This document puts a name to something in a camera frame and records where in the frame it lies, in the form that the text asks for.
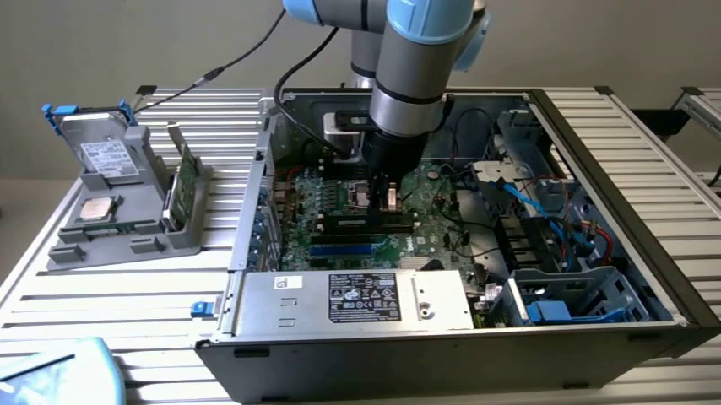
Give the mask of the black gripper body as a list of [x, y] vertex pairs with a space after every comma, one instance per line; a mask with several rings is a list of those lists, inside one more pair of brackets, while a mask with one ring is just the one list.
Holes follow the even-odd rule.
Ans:
[[385, 176], [390, 181], [401, 179], [417, 168], [428, 140], [426, 134], [401, 137], [382, 131], [366, 133], [364, 158], [369, 177]]

